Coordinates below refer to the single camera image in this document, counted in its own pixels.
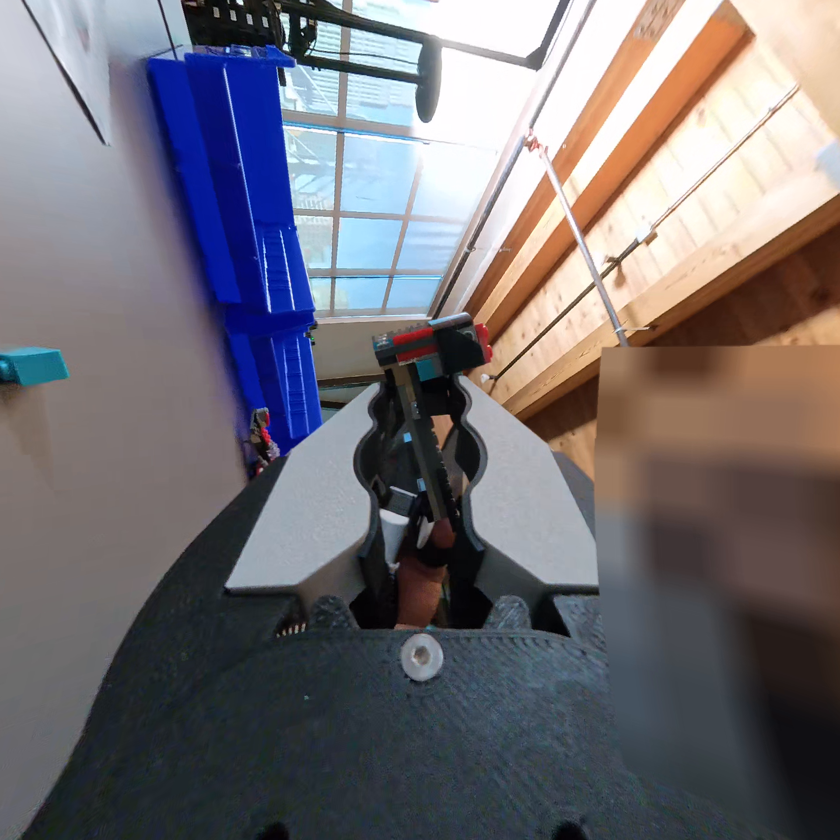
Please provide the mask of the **person's right hand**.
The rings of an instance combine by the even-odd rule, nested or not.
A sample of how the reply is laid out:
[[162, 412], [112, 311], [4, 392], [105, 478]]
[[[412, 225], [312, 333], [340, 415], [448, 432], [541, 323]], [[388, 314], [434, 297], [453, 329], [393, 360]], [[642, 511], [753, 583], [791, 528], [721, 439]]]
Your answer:
[[394, 629], [425, 628], [438, 609], [448, 563], [455, 557], [456, 533], [449, 520], [436, 521], [421, 548], [410, 528], [396, 555], [396, 620]]

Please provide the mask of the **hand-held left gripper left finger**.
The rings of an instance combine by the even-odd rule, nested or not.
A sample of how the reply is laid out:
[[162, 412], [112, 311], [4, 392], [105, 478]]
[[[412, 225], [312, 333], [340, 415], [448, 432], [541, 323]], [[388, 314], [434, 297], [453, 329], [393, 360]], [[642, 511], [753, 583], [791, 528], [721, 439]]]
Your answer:
[[225, 583], [230, 595], [294, 595], [304, 611], [324, 595], [351, 604], [365, 591], [374, 623], [395, 605], [380, 506], [363, 473], [376, 441], [384, 383], [370, 385], [292, 449]]

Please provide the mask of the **blue plastic bin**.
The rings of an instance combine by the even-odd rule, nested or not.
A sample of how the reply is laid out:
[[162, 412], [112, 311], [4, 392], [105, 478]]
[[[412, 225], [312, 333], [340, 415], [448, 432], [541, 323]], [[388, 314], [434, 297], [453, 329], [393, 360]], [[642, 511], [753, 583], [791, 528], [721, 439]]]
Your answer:
[[277, 47], [195, 47], [146, 69], [213, 299], [231, 333], [306, 332], [314, 302], [294, 211]]
[[238, 382], [248, 411], [265, 408], [268, 433], [286, 456], [322, 425], [319, 387], [309, 330], [255, 336], [228, 332]]

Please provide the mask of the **black metal stand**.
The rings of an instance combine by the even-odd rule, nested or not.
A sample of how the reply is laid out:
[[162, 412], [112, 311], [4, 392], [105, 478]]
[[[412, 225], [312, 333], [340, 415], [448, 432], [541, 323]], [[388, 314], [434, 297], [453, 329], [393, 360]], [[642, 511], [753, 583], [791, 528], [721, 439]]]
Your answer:
[[430, 36], [294, 18], [283, 47], [296, 63], [288, 87], [301, 90], [301, 110], [402, 126], [436, 114], [443, 57]]

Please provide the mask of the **long black toy brick assembly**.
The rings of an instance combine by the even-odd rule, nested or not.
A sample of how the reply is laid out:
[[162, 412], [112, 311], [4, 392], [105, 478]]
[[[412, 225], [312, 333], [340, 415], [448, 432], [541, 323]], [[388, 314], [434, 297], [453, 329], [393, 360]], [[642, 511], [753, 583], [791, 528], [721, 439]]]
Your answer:
[[456, 530], [459, 510], [434, 430], [435, 412], [448, 409], [448, 377], [436, 332], [429, 325], [416, 324], [376, 334], [372, 346], [411, 438], [427, 516], [433, 522], [445, 519]]

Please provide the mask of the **teal sloped toy brick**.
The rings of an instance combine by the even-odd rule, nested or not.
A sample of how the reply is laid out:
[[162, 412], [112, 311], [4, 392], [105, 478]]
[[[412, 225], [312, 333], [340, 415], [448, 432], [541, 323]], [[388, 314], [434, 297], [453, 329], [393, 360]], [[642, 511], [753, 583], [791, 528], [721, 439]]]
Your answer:
[[1, 349], [1, 383], [29, 387], [69, 377], [67, 364], [58, 349], [33, 346]]

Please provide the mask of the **black hub green lights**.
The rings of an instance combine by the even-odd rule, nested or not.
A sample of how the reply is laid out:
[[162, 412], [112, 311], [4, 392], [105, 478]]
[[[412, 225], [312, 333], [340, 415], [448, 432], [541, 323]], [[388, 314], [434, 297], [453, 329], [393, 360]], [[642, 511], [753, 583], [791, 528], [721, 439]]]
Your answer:
[[182, 1], [195, 46], [274, 46], [286, 43], [279, 4], [273, 1]]

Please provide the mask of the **large window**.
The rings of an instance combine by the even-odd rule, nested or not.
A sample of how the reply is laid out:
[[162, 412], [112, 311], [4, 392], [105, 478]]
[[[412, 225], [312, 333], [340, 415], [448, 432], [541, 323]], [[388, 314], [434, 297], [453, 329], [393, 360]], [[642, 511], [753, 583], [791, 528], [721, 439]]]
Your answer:
[[287, 72], [291, 199], [317, 312], [430, 309], [536, 80], [444, 49], [437, 109], [423, 122], [410, 83]]

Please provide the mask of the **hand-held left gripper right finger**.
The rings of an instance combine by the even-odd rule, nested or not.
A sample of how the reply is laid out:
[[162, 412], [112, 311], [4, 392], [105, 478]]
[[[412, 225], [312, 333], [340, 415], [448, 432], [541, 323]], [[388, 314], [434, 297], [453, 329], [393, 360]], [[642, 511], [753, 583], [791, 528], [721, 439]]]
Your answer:
[[459, 572], [490, 603], [504, 595], [535, 610], [554, 595], [600, 593], [589, 477], [465, 376], [453, 397], [455, 462], [467, 559]]

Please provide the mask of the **instruction booklet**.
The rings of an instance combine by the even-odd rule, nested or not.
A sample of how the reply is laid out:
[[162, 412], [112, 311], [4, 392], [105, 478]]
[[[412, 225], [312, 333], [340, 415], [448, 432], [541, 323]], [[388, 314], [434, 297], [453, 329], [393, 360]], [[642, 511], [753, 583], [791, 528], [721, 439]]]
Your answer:
[[24, 1], [87, 111], [101, 142], [112, 141], [107, 9], [104, 1]]

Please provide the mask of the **red black toy brick build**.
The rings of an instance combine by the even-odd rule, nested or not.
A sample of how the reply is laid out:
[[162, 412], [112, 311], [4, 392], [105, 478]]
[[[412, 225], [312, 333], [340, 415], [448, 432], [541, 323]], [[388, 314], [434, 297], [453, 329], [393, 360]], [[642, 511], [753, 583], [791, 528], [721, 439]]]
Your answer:
[[492, 360], [487, 326], [467, 311], [431, 320], [439, 366], [444, 376], [461, 374]]

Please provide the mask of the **grey desk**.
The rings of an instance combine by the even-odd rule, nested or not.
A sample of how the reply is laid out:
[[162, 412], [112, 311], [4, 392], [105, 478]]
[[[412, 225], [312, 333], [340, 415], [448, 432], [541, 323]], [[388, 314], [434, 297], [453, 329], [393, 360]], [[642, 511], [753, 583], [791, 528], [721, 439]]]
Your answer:
[[238, 405], [144, 60], [181, 9], [107, 2], [102, 144], [22, 2], [2, 2], [2, 838], [30, 824], [141, 606], [245, 485]]

